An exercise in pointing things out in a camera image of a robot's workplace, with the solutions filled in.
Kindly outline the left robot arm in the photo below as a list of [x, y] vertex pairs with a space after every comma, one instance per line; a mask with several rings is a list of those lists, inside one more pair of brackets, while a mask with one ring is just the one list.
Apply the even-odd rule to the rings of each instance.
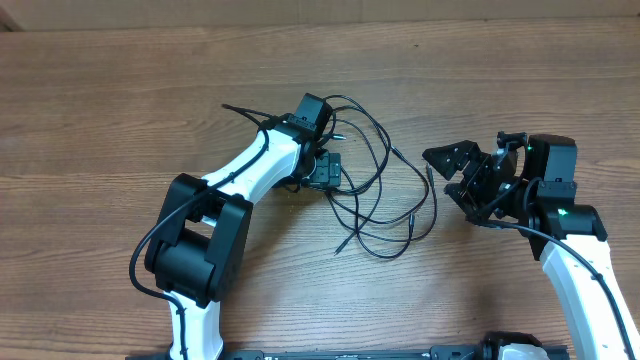
[[139, 291], [169, 304], [173, 340], [163, 359], [221, 357], [221, 302], [238, 275], [254, 205], [273, 187], [309, 181], [335, 121], [334, 109], [312, 94], [293, 113], [235, 111], [257, 125], [255, 140], [212, 173], [178, 175], [130, 261], [142, 258], [155, 277], [154, 289]]

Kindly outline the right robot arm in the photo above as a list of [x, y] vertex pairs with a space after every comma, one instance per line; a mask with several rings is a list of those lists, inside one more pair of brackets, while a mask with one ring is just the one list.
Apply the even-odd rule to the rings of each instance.
[[[580, 359], [636, 359], [639, 332], [617, 283], [604, 223], [576, 203], [578, 148], [550, 134], [504, 133], [483, 152], [470, 140], [428, 148], [423, 159], [468, 222], [513, 229], [529, 242], [561, 303]], [[451, 181], [456, 173], [460, 182]]]

